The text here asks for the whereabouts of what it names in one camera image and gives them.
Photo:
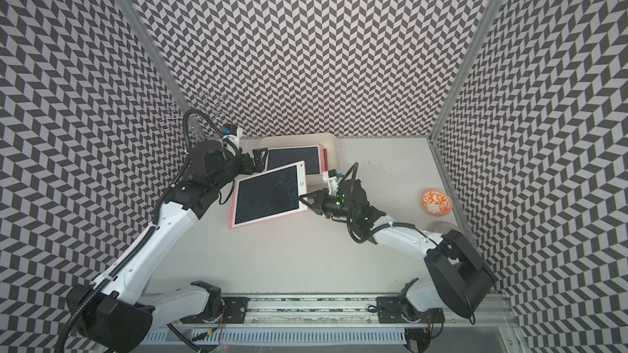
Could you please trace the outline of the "pink writing tablet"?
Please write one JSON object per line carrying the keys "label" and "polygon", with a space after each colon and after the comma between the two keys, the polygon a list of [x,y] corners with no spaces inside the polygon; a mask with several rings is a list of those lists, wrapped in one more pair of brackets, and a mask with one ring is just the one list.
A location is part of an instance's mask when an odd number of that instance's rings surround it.
{"label": "pink writing tablet", "polygon": [[307,211],[299,200],[307,193],[304,161],[235,181],[229,229],[246,227]]}
{"label": "pink writing tablet", "polygon": [[306,175],[321,175],[327,170],[326,149],[322,145],[277,147],[268,150],[267,170],[304,162]]}

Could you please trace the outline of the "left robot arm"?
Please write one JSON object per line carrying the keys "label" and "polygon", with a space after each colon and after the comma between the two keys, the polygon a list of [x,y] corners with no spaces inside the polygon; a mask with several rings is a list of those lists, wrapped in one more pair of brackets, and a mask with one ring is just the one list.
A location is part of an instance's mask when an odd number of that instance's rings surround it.
{"label": "left robot arm", "polygon": [[183,115],[183,135],[188,155],[157,200],[147,228],[91,284],[75,285],[67,294],[71,317],[57,338],[56,352],[65,351],[73,330],[109,352],[129,352],[150,331],[183,318],[221,320],[225,305],[215,285],[196,281],[169,294],[143,291],[175,243],[222,198],[222,188],[240,175],[264,170],[268,149],[243,152],[237,125],[218,127],[198,109]]}

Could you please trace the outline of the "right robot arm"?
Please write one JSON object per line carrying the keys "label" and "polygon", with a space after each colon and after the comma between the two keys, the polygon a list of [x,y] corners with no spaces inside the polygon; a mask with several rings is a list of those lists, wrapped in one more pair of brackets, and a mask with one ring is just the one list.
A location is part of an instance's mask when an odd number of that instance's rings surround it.
{"label": "right robot arm", "polygon": [[343,223],[357,244],[384,245],[425,264],[427,276],[406,283],[397,297],[403,320],[417,323],[447,308],[474,322],[476,310],[497,282],[490,266],[459,230],[427,232],[377,209],[357,178],[358,167],[355,163],[346,174],[324,173],[325,188],[301,195],[299,202]]}

